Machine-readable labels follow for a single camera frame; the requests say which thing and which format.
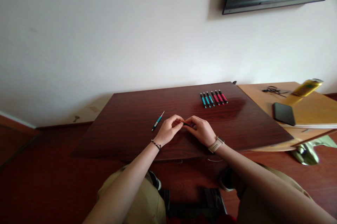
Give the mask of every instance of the black phone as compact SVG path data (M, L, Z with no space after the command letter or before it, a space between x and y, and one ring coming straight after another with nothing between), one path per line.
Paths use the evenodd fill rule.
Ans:
M291 126L295 125L294 113L291 106L280 103L273 104L274 120Z

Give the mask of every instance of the watch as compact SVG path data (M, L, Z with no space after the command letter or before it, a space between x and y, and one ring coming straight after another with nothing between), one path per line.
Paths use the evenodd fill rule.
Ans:
M221 146L221 144L224 144L224 143L225 141L222 140L219 136L217 136L216 142L212 146L210 146L208 150L214 153Z

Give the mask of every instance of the teal pen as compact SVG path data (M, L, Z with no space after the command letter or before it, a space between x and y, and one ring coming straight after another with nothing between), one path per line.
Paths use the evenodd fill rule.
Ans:
M204 107L207 108L203 95L200 93L201 100L203 101Z
M205 93L204 93L204 97L205 97L205 99L206 99L206 101L207 101L208 106L211 108L210 102L208 101L208 98L207 98L207 96L206 96Z
M157 126L157 125L158 125L158 123L160 122L160 119L161 119L162 115L164 114L164 112L165 112L165 111L163 111L163 113L161 114L161 116L158 118L157 122L154 124L154 126L153 126L153 128L152 128L151 132L153 132L153 130L155 130L155 129L156 129L156 126Z
M208 96L208 98L210 99L210 102L212 103L212 105L213 106L215 106L215 104L214 104L214 102L213 102L213 100L212 100L212 98L211 98L211 95L207 92L207 96Z

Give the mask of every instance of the white wall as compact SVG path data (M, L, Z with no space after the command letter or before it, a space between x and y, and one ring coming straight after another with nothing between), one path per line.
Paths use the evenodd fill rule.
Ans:
M218 0L0 0L0 110L94 119L112 93L237 80L337 92L337 0L221 16Z

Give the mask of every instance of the black bracelet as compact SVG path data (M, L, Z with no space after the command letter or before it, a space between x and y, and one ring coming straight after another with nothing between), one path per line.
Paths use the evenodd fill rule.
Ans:
M157 148L159 149L159 151L160 151L160 150L161 150L161 145L159 144L159 146L158 146L158 144L155 143L154 140L151 140L151 141L153 142L154 145L156 145L156 147L157 147Z

